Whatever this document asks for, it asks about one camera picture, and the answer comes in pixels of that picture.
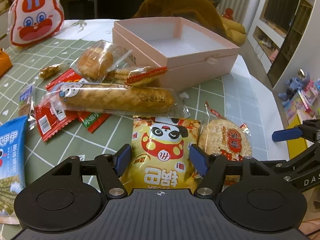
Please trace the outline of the round rice cracker pack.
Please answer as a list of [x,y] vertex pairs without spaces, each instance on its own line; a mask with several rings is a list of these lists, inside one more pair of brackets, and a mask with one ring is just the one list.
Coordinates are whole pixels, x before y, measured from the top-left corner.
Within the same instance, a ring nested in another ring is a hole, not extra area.
[[231,161],[243,161],[252,156],[251,133],[246,124],[236,125],[205,104],[207,117],[202,122],[198,146],[207,154],[225,156]]

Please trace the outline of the yellow panda snack bag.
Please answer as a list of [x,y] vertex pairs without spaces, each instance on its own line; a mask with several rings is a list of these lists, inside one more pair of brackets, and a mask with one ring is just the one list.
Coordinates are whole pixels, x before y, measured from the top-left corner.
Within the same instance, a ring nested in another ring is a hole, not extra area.
[[120,181],[133,189],[197,188],[196,172],[189,158],[200,135],[200,122],[190,119],[137,117],[133,121],[132,159]]

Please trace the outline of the long bread stick pack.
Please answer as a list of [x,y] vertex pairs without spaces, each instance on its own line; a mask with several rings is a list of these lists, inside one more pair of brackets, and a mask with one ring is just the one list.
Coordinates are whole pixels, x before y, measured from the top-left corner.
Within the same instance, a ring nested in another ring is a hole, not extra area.
[[42,98],[40,106],[64,111],[188,118],[188,108],[173,90],[116,83],[61,82]]

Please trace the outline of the biscuit pack red edge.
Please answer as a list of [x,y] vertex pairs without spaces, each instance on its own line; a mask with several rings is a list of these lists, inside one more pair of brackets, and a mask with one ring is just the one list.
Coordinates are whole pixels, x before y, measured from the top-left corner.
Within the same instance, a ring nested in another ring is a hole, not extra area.
[[151,66],[116,68],[110,71],[105,79],[123,85],[144,86],[158,80],[167,71],[167,67]]

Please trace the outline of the round bun clear pack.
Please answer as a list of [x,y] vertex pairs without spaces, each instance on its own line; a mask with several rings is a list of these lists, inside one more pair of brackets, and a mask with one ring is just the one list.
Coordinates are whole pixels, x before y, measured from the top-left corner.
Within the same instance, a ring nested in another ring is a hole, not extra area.
[[126,63],[132,50],[115,43],[94,42],[71,64],[72,70],[90,82],[102,82],[107,74]]

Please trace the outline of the brown cookie clear pack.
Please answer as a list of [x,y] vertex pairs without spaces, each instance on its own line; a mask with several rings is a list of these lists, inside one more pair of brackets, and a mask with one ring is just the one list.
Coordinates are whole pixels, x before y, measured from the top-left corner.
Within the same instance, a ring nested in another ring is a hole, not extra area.
[[27,128],[31,131],[36,126],[35,81],[27,84],[19,97],[18,116],[24,115],[27,116]]

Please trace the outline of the blue seaweed snack pack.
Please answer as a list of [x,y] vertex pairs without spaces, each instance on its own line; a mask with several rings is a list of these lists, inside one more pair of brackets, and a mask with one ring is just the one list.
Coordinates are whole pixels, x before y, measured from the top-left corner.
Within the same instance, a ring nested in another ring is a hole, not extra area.
[[1,126],[1,217],[14,214],[14,201],[25,188],[24,142],[28,117],[7,121]]

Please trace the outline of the red spicy strip pack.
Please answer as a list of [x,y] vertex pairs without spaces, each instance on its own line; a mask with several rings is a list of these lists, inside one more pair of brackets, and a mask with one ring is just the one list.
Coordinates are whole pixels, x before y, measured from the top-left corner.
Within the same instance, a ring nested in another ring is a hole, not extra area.
[[[50,90],[61,82],[87,82],[87,80],[69,68],[67,71],[48,83],[48,85],[46,85],[46,90]],[[106,113],[78,112],[79,121],[82,122],[90,133],[93,133],[98,129],[110,116],[110,114]]]

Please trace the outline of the blue toy figure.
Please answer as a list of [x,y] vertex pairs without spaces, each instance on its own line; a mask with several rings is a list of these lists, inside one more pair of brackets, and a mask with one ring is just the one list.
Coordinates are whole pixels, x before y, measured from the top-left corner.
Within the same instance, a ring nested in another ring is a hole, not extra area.
[[282,100],[281,105],[285,108],[299,90],[304,90],[310,81],[310,74],[302,69],[293,77],[285,81],[286,91],[278,93],[278,97]]

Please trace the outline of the small red snack pack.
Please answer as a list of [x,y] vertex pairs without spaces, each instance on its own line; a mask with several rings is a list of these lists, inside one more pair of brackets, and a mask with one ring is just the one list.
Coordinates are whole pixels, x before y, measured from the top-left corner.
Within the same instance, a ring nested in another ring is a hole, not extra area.
[[36,122],[44,142],[78,117],[74,111],[65,111],[51,103],[35,107]]

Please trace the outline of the pink cardboard gift box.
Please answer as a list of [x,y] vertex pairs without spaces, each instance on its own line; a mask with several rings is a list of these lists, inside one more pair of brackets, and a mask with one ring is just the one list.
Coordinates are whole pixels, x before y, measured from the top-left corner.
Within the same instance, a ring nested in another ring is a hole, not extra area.
[[181,91],[230,73],[239,47],[181,17],[133,18],[114,22],[113,42],[137,66],[167,67],[162,87]]

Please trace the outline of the small brown candy pack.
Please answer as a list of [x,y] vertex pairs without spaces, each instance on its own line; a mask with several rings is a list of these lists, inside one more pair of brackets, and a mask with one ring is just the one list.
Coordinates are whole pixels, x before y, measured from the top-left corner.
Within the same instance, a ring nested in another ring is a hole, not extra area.
[[43,80],[48,79],[55,74],[57,74],[59,71],[61,71],[64,68],[68,68],[68,63],[59,63],[59,64],[52,64],[51,66],[43,67],[40,69],[39,77]]

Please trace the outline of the orange tissue box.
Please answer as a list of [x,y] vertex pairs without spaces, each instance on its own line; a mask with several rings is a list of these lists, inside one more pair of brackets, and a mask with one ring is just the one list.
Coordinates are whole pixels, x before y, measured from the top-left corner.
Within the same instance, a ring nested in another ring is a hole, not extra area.
[[2,77],[11,67],[12,62],[9,55],[0,48],[0,77]]

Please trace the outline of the brown plush blanket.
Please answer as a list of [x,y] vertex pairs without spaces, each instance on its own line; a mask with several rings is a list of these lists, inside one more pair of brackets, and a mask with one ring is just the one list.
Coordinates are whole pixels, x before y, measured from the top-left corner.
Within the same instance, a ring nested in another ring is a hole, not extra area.
[[209,0],[145,0],[132,17],[182,17],[219,34],[239,47],[247,39],[244,26],[221,16]]

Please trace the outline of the red white rabbit bag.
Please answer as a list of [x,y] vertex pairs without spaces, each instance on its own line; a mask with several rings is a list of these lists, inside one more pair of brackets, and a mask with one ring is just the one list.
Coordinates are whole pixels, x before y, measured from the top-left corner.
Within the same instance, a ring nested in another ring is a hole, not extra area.
[[65,15],[60,0],[14,0],[8,13],[12,45],[24,48],[57,34]]

